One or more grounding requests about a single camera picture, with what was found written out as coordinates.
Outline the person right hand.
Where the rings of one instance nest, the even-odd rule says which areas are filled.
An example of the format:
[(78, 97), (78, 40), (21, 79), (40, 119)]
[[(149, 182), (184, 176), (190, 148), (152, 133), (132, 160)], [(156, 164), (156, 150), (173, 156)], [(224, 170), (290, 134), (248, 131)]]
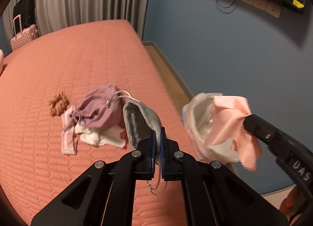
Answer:
[(295, 186), (283, 200), (279, 211), (287, 218), (288, 225), (312, 225), (311, 203), (312, 198), (307, 198)]

